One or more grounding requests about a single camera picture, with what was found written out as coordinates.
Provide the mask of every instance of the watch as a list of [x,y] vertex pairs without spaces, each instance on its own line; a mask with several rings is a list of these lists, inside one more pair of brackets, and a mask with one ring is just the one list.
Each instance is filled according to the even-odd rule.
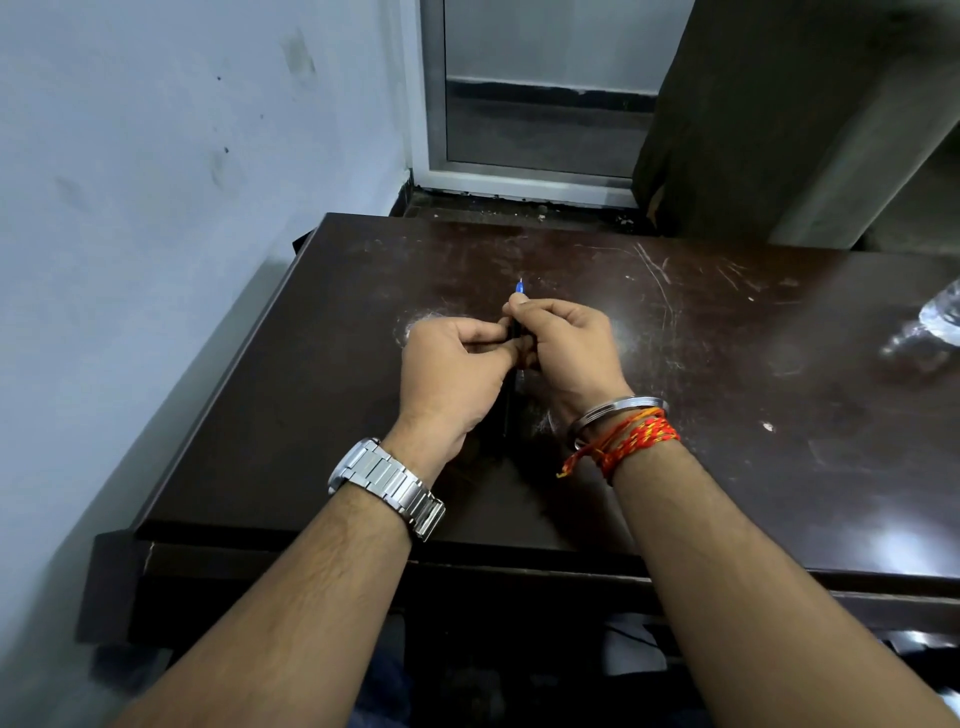
[[333,495],[346,482],[368,491],[397,511],[413,534],[426,541],[444,517],[444,502],[423,487],[423,481],[403,467],[380,441],[368,437],[354,445],[330,474]]

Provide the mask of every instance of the light blue wall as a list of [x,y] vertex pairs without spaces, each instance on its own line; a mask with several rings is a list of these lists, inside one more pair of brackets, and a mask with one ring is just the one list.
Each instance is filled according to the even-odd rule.
[[0,725],[115,710],[71,639],[90,540],[130,523],[290,242],[329,210],[383,214],[396,198],[395,12],[5,4]]

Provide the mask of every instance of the orange thread bracelet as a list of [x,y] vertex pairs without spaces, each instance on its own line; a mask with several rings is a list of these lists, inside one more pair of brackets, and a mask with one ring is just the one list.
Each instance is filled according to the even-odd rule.
[[649,407],[647,409],[641,409],[633,417],[627,418],[621,423],[614,425],[607,432],[602,434],[592,443],[584,445],[582,448],[578,449],[572,455],[570,455],[564,462],[563,469],[557,473],[557,477],[567,477],[573,473],[573,469],[577,467],[577,463],[587,455],[591,455],[594,460],[598,460],[599,456],[606,456],[604,448],[608,446],[613,440],[616,439],[617,435],[622,434],[627,430],[627,428],[633,423],[639,420],[646,420],[647,418],[657,418],[662,419],[664,417],[664,412],[659,407]]
[[648,420],[639,427],[635,427],[634,430],[627,435],[627,439],[620,443],[613,452],[606,453],[596,451],[593,454],[593,459],[600,467],[600,472],[603,473],[604,479],[610,480],[613,476],[613,471],[616,470],[616,466],[618,466],[625,457],[642,449],[652,448],[657,443],[662,443],[666,440],[680,440],[680,435],[677,434],[677,430],[666,421],[666,418],[660,415],[652,420]]

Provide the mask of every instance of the dirty mark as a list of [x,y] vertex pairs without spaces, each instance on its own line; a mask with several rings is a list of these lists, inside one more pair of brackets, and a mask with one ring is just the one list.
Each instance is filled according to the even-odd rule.
[[291,76],[301,83],[310,83],[317,78],[317,66],[306,47],[306,40],[300,28],[297,28],[291,36],[284,38],[280,46],[283,48],[283,58],[287,61]]
[[734,291],[739,291],[739,290],[740,290],[739,288],[737,288],[736,283],[733,282],[733,279],[732,279],[730,276],[728,276],[726,273],[724,273],[724,272],[723,272],[723,268],[721,268],[719,265],[717,266],[717,273],[719,273],[721,276],[723,276],[725,279],[727,279],[727,283],[729,283],[731,286],[733,286],[733,290],[734,290]]
[[90,211],[84,189],[79,184],[73,180],[68,180],[66,177],[54,177],[54,187],[57,189],[57,196],[62,203],[81,212]]
[[807,440],[817,465],[829,473],[873,473],[876,468],[859,449],[842,440]]
[[[767,362],[767,363],[770,364],[771,368],[773,368],[773,366],[774,366],[773,363],[771,363],[771,362]],[[803,372],[804,372],[804,368],[803,368],[803,367],[797,367],[797,369],[791,369],[789,372],[777,372],[777,371],[774,371],[774,376],[777,376],[777,377],[779,377],[779,378],[783,378],[783,377],[785,377],[785,376],[796,376],[796,375],[798,375],[798,374],[802,374]]]
[[446,316],[445,311],[441,311],[439,308],[420,310],[414,313],[409,319],[406,319],[405,316],[400,316],[396,320],[396,328],[394,329],[394,340],[396,344],[403,349],[407,345],[407,341],[410,339],[410,331],[421,321],[427,321],[429,319],[440,319],[443,316]]
[[210,179],[213,180],[213,183],[217,185],[220,189],[226,188],[226,182],[224,180],[224,157],[223,155],[214,152],[210,156]]

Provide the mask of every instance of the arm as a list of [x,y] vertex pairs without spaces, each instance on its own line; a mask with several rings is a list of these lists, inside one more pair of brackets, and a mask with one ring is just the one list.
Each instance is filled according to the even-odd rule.
[[[502,324],[421,322],[403,352],[383,448],[429,487],[516,364]],[[343,726],[410,552],[397,513],[345,486],[256,584],[116,722]]]
[[[537,335],[538,362],[569,421],[632,394],[599,311],[522,296],[505,311]],[[682,444],[626,458],[613,488],[718,725],[957,725]]]

